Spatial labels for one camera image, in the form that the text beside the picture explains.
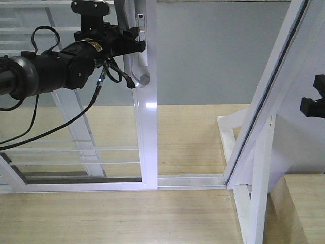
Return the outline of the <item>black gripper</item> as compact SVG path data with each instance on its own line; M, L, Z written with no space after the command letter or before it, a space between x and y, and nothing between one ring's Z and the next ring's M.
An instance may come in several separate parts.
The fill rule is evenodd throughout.
M81 30L74 33L74 59L104 59L142 53L145 41L138 41L138 28L122 28L104 22L103 17L81 16Z

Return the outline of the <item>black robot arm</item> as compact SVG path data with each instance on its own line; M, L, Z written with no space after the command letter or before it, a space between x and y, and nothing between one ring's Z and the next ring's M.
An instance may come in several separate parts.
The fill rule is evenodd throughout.
M74 37L75 42L60 52L50 47L42 54L24 51L1 58L1 95L23 100L60 88L82 89L103 62L146 48L145 41L137 41L138 28L122 29L102 17L83 15Z

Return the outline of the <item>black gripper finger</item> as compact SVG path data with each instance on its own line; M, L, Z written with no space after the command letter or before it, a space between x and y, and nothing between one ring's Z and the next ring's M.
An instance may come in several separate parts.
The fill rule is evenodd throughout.
M306 117L324 117L324 98L313 100L303 97L301 99L300 111Z
M313 87L319 92L322 98L325 97L325 74L315 75Z

